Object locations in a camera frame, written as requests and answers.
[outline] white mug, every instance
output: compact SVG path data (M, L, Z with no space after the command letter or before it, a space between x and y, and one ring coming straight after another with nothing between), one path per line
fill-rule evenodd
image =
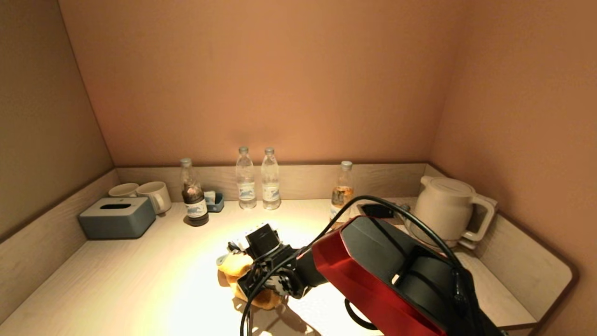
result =
M172 206L168 188L163 182L149 182L137 188L139 197L148 197L156 215L166 212Z
M110 197L137 197L137 188L139 187L136 183L125 183L119 184L108 191Z
M423 176L421 183L425 186L417 199L413 214L433 230L449 247L461 244L474 249L489 227L496 213L497 202L489 197L481 196L470 185L449 178L432 178ZM486 208L487 212L477 232L467 230L473 204ZM436 246L421 229L407 223L412 235L428 245Z

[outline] water bottle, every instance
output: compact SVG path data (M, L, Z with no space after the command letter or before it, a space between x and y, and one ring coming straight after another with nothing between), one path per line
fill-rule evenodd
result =
M263 186L263 208L274 210L280 206L279 167L273 156L273 147L265 149L265 157L261 164L261 185Z
M191 225L195 227L202 226L210 220L203 189L195 171L193 171L191 159L188 157L181 159L180 165L182 168L180 180L183 186L184 205L187 207L187 217Z
M340 165L340 173L338 174L338 180L332 191L332 204L330 207L330 219L334 218L340 209L348 203L355 194L355 187L352 181L352 162L342 161ZM332 225L332 230L341 227L345 222L350 219L350 209L346 209L342 216L338 218L336 223Z
M253 175L253 162L249 157L249 147L239 147L238 153L236 161L238 205L242 209L252 209L257 204L257 199L255 198L255 176Z

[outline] tissue box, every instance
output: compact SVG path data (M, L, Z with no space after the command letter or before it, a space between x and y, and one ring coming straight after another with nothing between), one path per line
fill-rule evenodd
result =
M102 198L79 215L89 239L135 239L155 221L147 197Z

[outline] white kettle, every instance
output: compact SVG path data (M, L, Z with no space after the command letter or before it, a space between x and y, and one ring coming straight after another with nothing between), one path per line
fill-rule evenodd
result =
M477 194L473 187L455 179L423 176L421 183L425 189L417 199L413 214L431 228L449 247L453 248L460 243L467 248L474 249L476 242L483 239L487 232L496 213L497 202ZM473 204L487 208L478 232L467 230L473 213ZM407 228L419 240L436 246L415 225L407 223Z

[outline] yellow plush toy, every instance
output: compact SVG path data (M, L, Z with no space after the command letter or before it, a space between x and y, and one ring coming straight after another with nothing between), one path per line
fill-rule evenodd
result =
M218 262L218 270L226 276L226 281L228 281L234 296L245 302L247 301L247 296L241 291L236 281L251 270L252 263L253 259L243 253L230 253L223 258L223 260ZM264 289L253 299L251 304L262 309L270 310L281 302L282 297L280 295L276 294L271 289Z

